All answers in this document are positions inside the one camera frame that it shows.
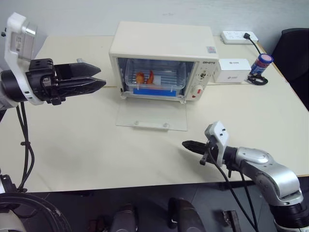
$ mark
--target floor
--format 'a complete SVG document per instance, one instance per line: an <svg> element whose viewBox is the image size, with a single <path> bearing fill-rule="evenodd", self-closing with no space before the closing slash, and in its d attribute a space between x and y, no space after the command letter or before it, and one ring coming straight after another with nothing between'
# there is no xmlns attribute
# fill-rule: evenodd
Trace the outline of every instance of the floor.
<svg viewBox="0 0 309 232"><path fill-rule="evenodd" d="M309 177L300 178L301 188L309 205ZM243 187L234 188L244 208L250 213ZM255 185L249 186L253 206L258 218L259 231L276 232L273 217L261 193ZM100 215L111 216L126 203L138 208L140 232L172 232L166 226L167 205L170 197L190 201L199 213L209 232L231 232L222 223L222 211L236 210L241 230L253 232L234 201L230 191L222 190L222 184L186 184L151 186L136 188L101 189L82 192L34 193L54 204L66 216L73 232L87 232L89 221ZM29 208L19 208L18 212L28 214ZM28 232L48 232L48 226L40 215L24 219Z"/></svg>

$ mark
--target plastic container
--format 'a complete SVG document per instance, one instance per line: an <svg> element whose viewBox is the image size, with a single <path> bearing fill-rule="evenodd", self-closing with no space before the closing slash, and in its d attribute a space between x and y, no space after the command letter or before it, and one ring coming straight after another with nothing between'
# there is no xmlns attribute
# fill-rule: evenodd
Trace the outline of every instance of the plastic container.
<svg viewBox="0 0 309 232"><path fill-rule="evenodd" d="M255 60L254 64L251 66L250 74L262 74L264 70L274 61L271 55L262 53Z"/></svg>
<svg viewBox="0 0 309 232"><path fill-rule="evenodd" d="M150 71L154 73L152 84L146 84ZM136 82L136 74L144 74L144 84ZM184 61L128 59L126 63L125 82L128 90L134 94L177 96L184 88L186 65Z"/></svg>

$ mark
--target oven label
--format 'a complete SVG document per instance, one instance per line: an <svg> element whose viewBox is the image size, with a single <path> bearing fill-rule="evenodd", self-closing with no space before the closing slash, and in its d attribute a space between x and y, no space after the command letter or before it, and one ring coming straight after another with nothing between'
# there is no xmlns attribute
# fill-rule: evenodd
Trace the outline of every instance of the oven label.
<svg viewBox="0 0 309 232"><path fill-rule="evenodd" d="M208 53L216 53L216 48L215 47L207 47Z"/></svg>

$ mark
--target white box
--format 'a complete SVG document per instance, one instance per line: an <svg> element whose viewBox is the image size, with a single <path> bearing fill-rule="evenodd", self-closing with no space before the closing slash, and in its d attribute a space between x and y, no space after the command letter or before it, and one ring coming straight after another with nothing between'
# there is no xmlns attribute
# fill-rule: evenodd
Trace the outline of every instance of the white box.
<svg viewBox="0 0 309 232"><path fill-rule="evenodd" d="M241 83L250 71L247 59L219 59L212 76L216 83Z"/></svg>

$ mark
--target gray wall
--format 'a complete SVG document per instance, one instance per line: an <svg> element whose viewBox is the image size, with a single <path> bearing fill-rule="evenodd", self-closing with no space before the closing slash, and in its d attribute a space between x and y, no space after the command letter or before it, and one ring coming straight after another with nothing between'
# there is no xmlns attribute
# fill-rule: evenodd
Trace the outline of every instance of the gray wall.
<svg viewBox="0 0 309 232"><path fill-rule="evenodd" d="M283 29L309 27L309 0L0 0L0 29L14 11L47 35L114 35L120 20L251 30L268 53Z"/></svg>

